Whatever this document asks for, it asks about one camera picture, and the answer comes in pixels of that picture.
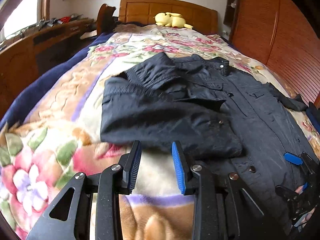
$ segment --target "silver bolt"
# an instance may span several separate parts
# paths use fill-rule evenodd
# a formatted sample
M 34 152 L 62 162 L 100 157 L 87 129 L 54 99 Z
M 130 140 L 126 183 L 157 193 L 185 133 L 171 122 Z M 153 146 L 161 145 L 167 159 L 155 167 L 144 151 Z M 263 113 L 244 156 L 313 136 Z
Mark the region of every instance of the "silver bolt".
M 115 165 L 112 165 L 111 169 L 113 171 L 119 171 L 119 169 L 121 169 L 121 166 L 119 164 L 115 164 Z
M 76 179 L 82 179 L 84 177 L 84 173 L 83 172 L 78 172 L 76 175 L 75 175 L 75 178 Z
M 192 166 L 192 169 L 193 169 L 194 171 L 201 171 L 201 170 L 202 170 L 202 166 L 196 164 L 196 165 L 193 165 L 193 166 Z
M 234 173 L 234 172 L 232 172 L 232 173 L 229 174 L 229 178 L 232 179 L 232 180 L 237 180 L 237 179 L 239 179 L 239 175 Z

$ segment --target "wooden wardrobe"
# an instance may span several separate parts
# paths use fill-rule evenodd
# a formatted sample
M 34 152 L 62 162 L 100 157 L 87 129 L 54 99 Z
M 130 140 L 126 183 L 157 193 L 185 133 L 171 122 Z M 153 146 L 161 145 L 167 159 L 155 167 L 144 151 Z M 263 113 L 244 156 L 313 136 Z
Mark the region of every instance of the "wooden wardrobe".
M 231 42 L 320 106 L 320 40 L 291 0 L 240 0 Z

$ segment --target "navy blue bed sheet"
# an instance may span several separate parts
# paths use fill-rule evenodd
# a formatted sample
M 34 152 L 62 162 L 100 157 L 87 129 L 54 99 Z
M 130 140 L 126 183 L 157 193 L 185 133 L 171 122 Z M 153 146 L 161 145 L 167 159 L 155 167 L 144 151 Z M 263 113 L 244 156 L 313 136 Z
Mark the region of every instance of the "navy blue bed sheet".
M 89 47 L 106 42 L 113 34 L 114 33 L 102 33 L 93 43 L 84 49 L 81 49 L 71 59 L 53 67 L 25 88 L 25 90 L 23 90 L 13 101 L 12 105 L 0 121 L 0 129 L 6 122 L 8 122 L 9 127 L 16 122 L 22 123 L 36 103 L 50 90 L 50 88 L 52 88 L 57 80 L 87 56 Z

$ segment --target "window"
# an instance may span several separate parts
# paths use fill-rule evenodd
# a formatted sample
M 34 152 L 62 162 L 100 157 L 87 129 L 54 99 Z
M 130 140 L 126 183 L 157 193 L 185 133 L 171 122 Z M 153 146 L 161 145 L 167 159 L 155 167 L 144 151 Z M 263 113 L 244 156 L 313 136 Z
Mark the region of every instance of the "window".
M 1 32 L 3 37 L 37 22 L 38 0 L 23 0 L 12 12 Z

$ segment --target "triangular cutout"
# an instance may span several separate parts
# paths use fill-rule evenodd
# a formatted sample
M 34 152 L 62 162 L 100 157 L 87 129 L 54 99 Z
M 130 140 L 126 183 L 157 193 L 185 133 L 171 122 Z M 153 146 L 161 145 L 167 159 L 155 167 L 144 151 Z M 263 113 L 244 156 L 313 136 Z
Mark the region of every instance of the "triangular cutout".
M 51 210 L 49 216 L 61 221 L 66 221 L 68 219 L 69 210 L 71 206 L 71 201 L 73 194 L 75 192 L 74 188 L 69 188 L 63 197 L 59 200 L 56 206 Z

